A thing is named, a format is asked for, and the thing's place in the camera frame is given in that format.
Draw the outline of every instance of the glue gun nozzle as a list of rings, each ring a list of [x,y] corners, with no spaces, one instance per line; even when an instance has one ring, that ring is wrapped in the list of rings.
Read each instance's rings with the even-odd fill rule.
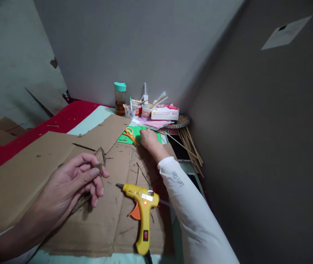
[[[120,183],[117,183],[116,186],[119,187],[120,189],[122,189],[124,187],[124,185],[120,184]]]

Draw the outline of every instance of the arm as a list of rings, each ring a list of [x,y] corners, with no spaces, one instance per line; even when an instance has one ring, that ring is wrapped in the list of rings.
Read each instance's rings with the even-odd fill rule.
[[[92,194],[92,206],[103,196],[103,182],[99,175],[109,174],[94,168],[98,163],[92,154],[82,153],[57,169],[37,200],[11,229],[0,234],[0,262],[26,263],[39,244],[60,226],[85,191]]]
[[[158,142],[155,133],[142,130],[142,145],[158,163],[171,203],[181,224],[186,263],[239,263],[208,204]]]

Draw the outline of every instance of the paper taped on wall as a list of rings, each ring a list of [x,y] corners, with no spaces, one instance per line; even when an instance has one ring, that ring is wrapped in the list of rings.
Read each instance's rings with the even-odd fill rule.
[[[311,17],[309,16],[276,28],[261,50],[290,44]]]

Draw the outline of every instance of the orange scissors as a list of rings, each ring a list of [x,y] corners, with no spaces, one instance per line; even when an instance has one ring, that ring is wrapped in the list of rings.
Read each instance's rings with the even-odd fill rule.
[[[127,127],[125,129],[125,133],[122,133],[125,136],[128,136],[137,146],[140,146],[138,141],[135,138],[135,135],[133,134],[133,130],[130,127]]]

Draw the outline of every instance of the pen holder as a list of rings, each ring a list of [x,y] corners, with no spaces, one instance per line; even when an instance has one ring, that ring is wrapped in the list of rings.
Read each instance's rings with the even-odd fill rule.
[[[150,105],[143,104],[142,106],[142,118],[149,118],[152,113],[152,109],[150,109]]]
[[[139,116],[142,110],[142,105],[138,105],[136,100],[132,100],[132,110],[136,111],[136,116]]]
[[[127,110],[125,109],[125,117],[133,118],[136,115],[136,110]]]

